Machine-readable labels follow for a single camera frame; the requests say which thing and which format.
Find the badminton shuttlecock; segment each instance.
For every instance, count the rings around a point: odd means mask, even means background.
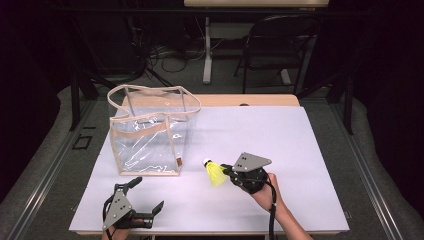
[[[209,158],[205,158],[205,160],[203,160],[203,166],[205,166],[206,171],[208,172],[212,186],[219,186],[227,179],[227,175],[222,172],[225,168],[212,162]]]

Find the transparent tote bag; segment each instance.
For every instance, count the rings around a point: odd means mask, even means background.
[[[180,174],[200,101],[183,87],[109,91],[110,141],[120,175]]]

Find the dark background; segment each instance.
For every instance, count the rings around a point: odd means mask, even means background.
[[[95,5],[97,2],[111,7],[119,5],[113,0],[66,3]],[[70,26],[72,23],[58,17],[57,23],[67,26],[62,30],[72,39],[69,47],[72,51],[69,51],[61,45],[62,36],[52,32],[51,20],[37,10],[39,3],[29,0],[0,3],[1,100],[6,106],[1,122],[2,200],[55,121],[60,108],[56,95],[69,86],[74,70],[68,57],[72,55],[79,64],[100,74],[132,74],[142,59],[131,47],[124,18],[79,18],[80,29],[86,35],[81,39],[81,33]],[[146,1],[145,4],[159,3]],[[354,96],[367,108],[380,161],[405,199],[424,216],[424,159],[420,151],[424,147],[421,66],[424,21],[419,16],[423,5],[419,1],[337,0],[330,1],[329,9],[362,11],[391,4],[397,4],[396,11],[378,29],[372,47],[362,54],[354,74]],[[172,19],[156,22],[152,28],[173,29],[174,32],[168,32],[171,35],[159,38],[175,39],[172,47],[184,48],[186,37],[181,34],[184,21],[169,20]],[[306,73],[305,87],[343,68],[347,58],[354,54],[364,27],[361,21],[324,21]]]

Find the human hand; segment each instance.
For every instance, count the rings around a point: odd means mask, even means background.
[[[112,240],[125,240],[130,233],[130,229],[115,229],[113,226],[109,228],[109,232],[112,235]],[[106,231],[103,231],[102,240],[110,240],[106,234]]]
[[[284,201],[281,197],[280,189],[278,187],[277,177],[273,173],[268,173],[268,182],[274,187],[276,194],[276,205],[278,208],[286,208]],[[251,195],[253,199],[261,206],[265,211],[269,211],[272,205],[272,189],[268,184],[265,184],[264,187]]]

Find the white tabletop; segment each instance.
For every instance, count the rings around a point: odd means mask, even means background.
[[[206,157],[233,165],[242,152],[272,160],[286,204],[308,232],[348,231],[314,133],[302,107],[203,107],[178,177],[144,177],[128,191],[137,212],[150,212],[162,200],[152,229],[135,234],[229,235],[267,234],[269,214],[229,180],[212,187],[202,166]],[[104,201],[119,176],[109,137],[106,138],[69,230],[100,233]],[[282,229],[275,224],[275,231]]]
[[[184,0],[187,7],[327,7],[329,0]]]

